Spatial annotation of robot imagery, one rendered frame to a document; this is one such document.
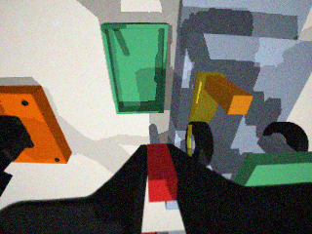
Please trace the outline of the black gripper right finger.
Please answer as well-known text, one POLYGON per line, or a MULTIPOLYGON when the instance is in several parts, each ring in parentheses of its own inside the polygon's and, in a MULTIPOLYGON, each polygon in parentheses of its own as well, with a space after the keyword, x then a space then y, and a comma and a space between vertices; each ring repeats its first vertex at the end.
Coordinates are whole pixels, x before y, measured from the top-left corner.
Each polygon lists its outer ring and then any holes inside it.
POLYGON ((167 145, 186 234, 244 234, 254 218, 312 211, 312 182, 243 186, 167 145))

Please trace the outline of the green tray rim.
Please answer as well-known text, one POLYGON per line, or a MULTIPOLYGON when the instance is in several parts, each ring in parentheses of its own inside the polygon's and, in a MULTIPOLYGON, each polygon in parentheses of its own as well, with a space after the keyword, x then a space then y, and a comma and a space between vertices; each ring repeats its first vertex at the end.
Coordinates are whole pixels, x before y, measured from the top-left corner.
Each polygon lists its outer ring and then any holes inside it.
POLYGON ((100 25, 116 114, 164 113, 169 25, 166 22, 107 22, 100 25), (120 106, 108 28, 163 29, 161 104, 120 106))

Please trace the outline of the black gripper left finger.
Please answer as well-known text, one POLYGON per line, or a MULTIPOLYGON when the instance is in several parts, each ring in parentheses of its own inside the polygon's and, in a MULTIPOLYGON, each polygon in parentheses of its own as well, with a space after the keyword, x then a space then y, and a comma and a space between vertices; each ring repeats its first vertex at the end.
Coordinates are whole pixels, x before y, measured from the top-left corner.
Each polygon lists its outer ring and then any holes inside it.
POLYGON ((89 196, 24 200, 2 208, 0 234, 141 234, 146 182, 142 144, 89 196))

